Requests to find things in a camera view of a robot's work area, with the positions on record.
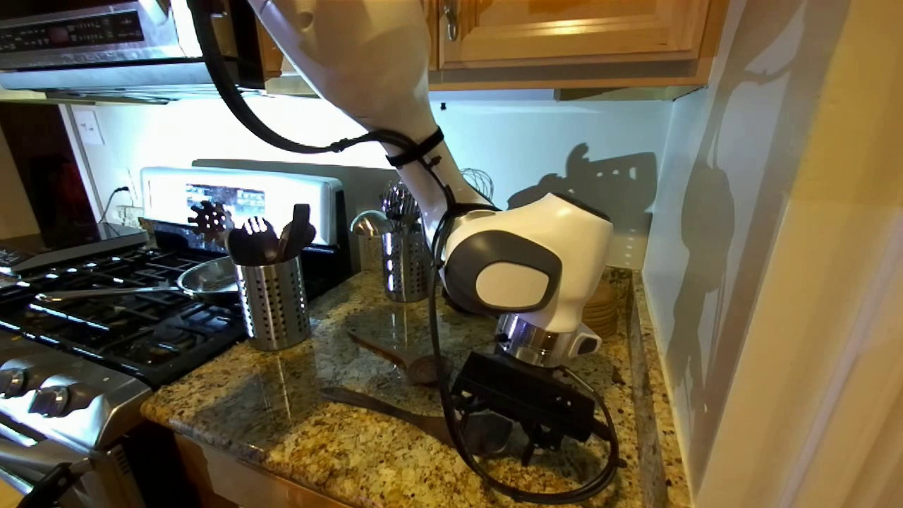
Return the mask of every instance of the backsplash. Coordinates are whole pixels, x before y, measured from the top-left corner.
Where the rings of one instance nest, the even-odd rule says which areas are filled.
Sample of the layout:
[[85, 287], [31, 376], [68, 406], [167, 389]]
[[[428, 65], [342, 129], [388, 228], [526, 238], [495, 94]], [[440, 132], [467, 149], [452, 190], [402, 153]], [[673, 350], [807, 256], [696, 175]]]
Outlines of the backsplash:
[[[361, 132], [344, 113], [312, 100], [251, 100], [281, 137], [330, 144]], [[656, 160], [669, 127], [669, 101], [555, 101], [545, 94], [440, 94], [433, 117], [460, 170], [487, 190], [498, 208], [555, 190], [604, 211], [614, 224], [611, 266], [638, 268], [656, 192]], [[102, 208], [116, 187], [138, 192], [141, 166], [191, 166], [196, 160], [254, 160], [304, 170], [388, 170], [381, 148], [339, 155], [295, 155], [246, 132], [217, 100], [174, 105], [71, 105], [92, 113], [102, 142], [78, 139], [88, 192]]]

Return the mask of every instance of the wall outlet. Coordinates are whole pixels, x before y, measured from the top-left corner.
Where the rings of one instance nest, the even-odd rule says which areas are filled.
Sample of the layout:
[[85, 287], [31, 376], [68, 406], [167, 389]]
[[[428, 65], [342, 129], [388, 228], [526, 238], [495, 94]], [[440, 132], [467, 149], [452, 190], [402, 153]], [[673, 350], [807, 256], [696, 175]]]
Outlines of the wall outlet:
[[102, 137], [102, 125], [95, 121], [95, 113], [88, 107], [75, 111], [75, 129], [85, 148], [102, 148], [105, 137]]
[[116, 207], [116, 217], [107, 217], [110, 224], [119, 224], [119, 227], [138, 227], [138, 217], [141, 217], [141, 207]]

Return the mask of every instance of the stainless steel utensil holder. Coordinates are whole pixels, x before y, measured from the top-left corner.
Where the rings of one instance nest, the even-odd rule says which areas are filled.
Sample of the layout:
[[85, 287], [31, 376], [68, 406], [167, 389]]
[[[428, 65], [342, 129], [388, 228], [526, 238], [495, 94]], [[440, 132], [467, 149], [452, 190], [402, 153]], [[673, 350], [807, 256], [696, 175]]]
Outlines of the stainless steel utensil holder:
[[428, 249], [422, 228], [392, 228], [381, 238], [383, 254], [383, 287], [395, 303], [426, 300], [428, 283]]
[[258, 350], [285, 350], [309, 335], [298, 256], [270, 266], [237, 266], [249, 338]]

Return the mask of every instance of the wooden cabinet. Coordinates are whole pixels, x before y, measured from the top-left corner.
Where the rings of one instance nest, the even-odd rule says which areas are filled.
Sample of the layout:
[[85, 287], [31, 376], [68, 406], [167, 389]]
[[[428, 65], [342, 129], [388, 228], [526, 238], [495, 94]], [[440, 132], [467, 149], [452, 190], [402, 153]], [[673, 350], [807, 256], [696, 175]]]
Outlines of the wooden cabinet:
[[346, 508], [333, 498], [251, 468], [237, 458], [202, 446], [186, 436], [174, 436], [174, 443], [201, 508]]
[[704, 86], [727, 0], [422, 0], [433, 89]]

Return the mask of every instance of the gas stove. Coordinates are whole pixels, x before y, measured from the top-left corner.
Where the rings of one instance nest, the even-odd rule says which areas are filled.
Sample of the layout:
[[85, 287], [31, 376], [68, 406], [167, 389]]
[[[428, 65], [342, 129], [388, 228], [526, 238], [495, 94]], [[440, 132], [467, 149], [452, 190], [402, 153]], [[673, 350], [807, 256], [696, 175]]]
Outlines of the gas stove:
[[161, 286], [202, 252], [110, 244], [54, 254], [0, 287], [0, 412], [95, 448], [129, 430], [134, 406], [246, 335], [237, 297], [181, 295], [35, 303], [45, 290]]
[[[141, 234], [59, 252], [0, 245], [11, 254], [0, 259], [0, 481], [21, 495], [57, 499], [65, 491], [81, 498], [75, 505], [182, 505], [153, 502], [174, 491], [178, 477], [161, 477], [178, 471], [178, 458], [158, 458], [171, 437], [141, 417], [141, 400], [246, 338], [239, 297], [155, 290], [57, 303], [43, 295], [178, 286], [186, 268], [226, 256], [209, 232], [181, 221], [196, 190], [226, 196], [226, 204], [237, 204], [239, 190], [265, 199], [261, 208], [254, 201], [254, 214], [265, 217], [278, 217], [289, 201], [309, 204], [319, 238], [302, 252], [306, 303], [350, 276], [346, 232], [335, 228], [344, 196], [333, 182], [148, 175], [162, 182], [143, 190], [155, 196], [143, 204], [155, 221], [138, 221]], [[74, 482], [54, 491], [59, 474]]]

